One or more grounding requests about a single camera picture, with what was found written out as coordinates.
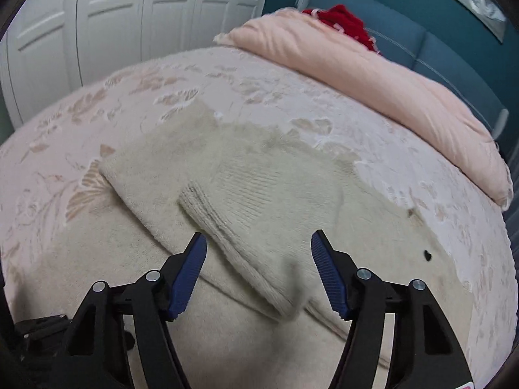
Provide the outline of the red fabric item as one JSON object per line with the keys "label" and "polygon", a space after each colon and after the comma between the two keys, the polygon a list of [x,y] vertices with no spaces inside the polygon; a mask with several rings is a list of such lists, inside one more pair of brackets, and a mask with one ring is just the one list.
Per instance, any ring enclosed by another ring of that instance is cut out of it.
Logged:
{"label": "red fabric item", "polygon": [[345,5],[335,5],[328,10],[319,8],[305,9],[303,13],[318,19],[337,32],[353,38],[367,47],[369,51],[380,53],[377,47],[377,40],[368,34],[362,20],[356,17],[356,15],[353,15]]}

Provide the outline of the pink butterfly bedspread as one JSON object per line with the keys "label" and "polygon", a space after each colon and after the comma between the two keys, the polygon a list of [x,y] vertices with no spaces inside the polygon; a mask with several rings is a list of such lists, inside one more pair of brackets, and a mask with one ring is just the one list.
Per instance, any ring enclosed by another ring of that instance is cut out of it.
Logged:
{"label": "pink butterfly bedspread", "polygon": [[36,312],[26,287],[55,238],[110,183],[102,163],[201,102],[223,124],[274,128],[331,157],[396,206],[417,210],[472,298],[460,340],[476,387],[514,343],[517,282],[501,208],[441,153],[398,122],[335,89],[236,48],[177,53],[78,89],[1,148],[1,253],[16,321]]}

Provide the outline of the white wardrobe doors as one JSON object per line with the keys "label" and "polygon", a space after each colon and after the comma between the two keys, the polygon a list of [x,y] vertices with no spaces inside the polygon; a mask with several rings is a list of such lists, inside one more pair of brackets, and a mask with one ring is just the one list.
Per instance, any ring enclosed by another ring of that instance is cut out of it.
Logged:
{"label": "white wardrobe doors", "polygon": [[19,0],[1,39],[1,87],[20,127],[73,90],[138,62],[208,47],[265,0]]}

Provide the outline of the blue upholstered headboard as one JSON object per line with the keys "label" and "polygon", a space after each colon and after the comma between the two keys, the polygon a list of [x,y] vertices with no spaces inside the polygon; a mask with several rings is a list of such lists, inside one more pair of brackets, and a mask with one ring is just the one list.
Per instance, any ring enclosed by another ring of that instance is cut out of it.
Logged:
{"label": "blue upholstered headboard", "polygon": [[296,0],[296,8],[327,9],[344,4],[377,40],[382,55],[441,83],[464,101],[497,140],[508,121],[508,109],[483,78],[424,26],[376,0]]}

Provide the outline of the pink folded quilt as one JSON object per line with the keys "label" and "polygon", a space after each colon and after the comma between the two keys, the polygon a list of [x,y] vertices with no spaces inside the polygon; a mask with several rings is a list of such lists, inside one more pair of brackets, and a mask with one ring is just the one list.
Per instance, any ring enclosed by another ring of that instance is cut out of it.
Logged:
{"label": "pink folded quilt", "polygon": [[510,207],[513,181],[490,132],[440,83],[292,8],[252,18],[213,41],[325,83],[398,122],[458,167],[501,209]]}

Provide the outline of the cream knitted sweater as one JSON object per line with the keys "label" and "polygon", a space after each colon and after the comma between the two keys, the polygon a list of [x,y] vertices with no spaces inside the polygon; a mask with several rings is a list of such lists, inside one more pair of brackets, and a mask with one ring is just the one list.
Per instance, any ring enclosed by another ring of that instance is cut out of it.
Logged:
{"label": "cream knitted sweater", "polygon": [[[116,151],[111,187],[64,228],[27,279],[36,312],[75,315],[91,286],[136,282],[185,250],[207,255],[187,309],[167,328],[190,388],[332,388],[350,325],[332,310],[311,254],[331,246],[383,281],[424,281],[456,338],[472,298],[414,208],[396,206],[331,157],[274,128],[223,124],[195,102]],[[134,322],[123,318],[134,388],[145,382]],[[375,383],[385,383],[386,315]]]}

